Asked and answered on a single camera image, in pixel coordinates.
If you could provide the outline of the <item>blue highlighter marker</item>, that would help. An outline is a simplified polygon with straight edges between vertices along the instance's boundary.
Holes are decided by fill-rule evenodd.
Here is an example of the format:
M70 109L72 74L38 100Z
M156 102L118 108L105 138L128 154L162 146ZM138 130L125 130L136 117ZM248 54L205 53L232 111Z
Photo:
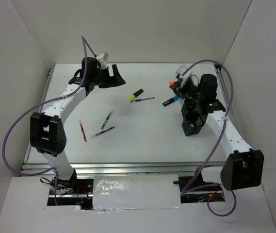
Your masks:
M168 99L167 101L163 102L162 105L163 105L164 107L166 107L166 106L168 106L168 105L170 105L170 104L176 102L178 99L179 99L178 96L174 96L174 97Z

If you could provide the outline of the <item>green gel pen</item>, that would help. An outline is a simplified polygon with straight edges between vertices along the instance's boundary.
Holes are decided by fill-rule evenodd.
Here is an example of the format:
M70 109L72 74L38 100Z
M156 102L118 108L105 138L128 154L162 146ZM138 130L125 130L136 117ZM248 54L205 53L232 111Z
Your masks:
M103 122L103 124L102 124L102 126L101 126L101 129L102 129L102 130L103 130L104 127L106 126L106 124L107 124L109 118L112 116L113 113L114 113L114 109L112 109L112 110L109 112L108 116L107 116L106 119L104 120L104 122Z

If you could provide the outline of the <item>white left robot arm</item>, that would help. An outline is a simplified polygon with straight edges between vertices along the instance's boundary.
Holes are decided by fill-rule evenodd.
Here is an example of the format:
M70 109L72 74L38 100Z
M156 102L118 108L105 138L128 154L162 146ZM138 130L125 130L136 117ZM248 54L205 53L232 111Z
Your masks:
M78 181L76 171L65 154L65 121L95 86L110 88L126 83L116 65L112 65L113 75L109 75L107 59L105 52L95 58L83 58L81 69L68 82L62 97L43 112L33 113L30 118L30 144L56 169L58 183L68 194L78 189Z

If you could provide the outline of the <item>red gel pen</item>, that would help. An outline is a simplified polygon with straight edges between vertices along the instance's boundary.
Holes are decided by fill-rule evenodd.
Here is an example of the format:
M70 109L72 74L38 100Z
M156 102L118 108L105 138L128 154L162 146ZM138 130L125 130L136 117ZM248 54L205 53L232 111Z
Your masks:
M85 131L84 131L83 123L82 123L82 120L80 120L80 119L79 119L79 125L80 125L80 128L81 128L83 139L84 139L85 142L87 142L87 138L86 138L86 134L85 134Z

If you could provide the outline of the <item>blue ballpoint pen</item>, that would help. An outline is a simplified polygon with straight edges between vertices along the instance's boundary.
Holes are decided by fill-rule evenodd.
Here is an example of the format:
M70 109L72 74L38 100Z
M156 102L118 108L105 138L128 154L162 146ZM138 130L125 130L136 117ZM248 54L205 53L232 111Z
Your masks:
M134 100L131 100L130 102L131 102L131 103L133 103L133 102L141 102L141 101L153 100L153 99L155 99L155 97L143 98L143 99L134 99Z

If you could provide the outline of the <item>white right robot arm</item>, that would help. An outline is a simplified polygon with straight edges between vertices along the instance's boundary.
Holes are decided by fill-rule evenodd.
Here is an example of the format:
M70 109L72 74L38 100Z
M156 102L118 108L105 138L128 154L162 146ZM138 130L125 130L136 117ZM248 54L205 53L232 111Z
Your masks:
M186 136L197 135L204 125L217 136L216 146L224 150L226 161L223 166L201 166L183 191L195 187L206 190L211 183L225 190L256 187L261 184L264 155L254 150L231 123L228 109L217 99L217 78L204 74L195 85L191 78L179 78L170 85L173 92L183 101L182 128Z

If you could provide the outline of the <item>purple gel pen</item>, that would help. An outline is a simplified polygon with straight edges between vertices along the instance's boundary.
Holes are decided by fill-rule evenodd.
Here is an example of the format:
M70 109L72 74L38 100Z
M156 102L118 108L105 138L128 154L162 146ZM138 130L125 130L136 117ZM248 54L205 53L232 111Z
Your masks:
M102 135L102 134L104 134L104 133L106 133L106 132L108 132L108 131L110 131L110 130L112 130L112 129L114 129L114 128L115 128L115 126L111 126L111 127L108 128L108 129L102 130L102 131L100 131L100 132L98 132L98 133L92 135L92 136L91 136L91 139L93 139L93 138L95 138L95 137L98 137L98 136L100 136L100 135Z

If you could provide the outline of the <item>yellow highlighter marker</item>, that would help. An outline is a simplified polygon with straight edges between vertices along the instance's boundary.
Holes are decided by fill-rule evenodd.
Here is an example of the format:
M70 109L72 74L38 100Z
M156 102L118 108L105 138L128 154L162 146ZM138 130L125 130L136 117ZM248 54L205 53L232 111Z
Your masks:
M136 92L134 92L132 95L130 95L129 99L130 100L135 100L136 97L138 97L140 94L142 94L144 92L143 89L139 89Z

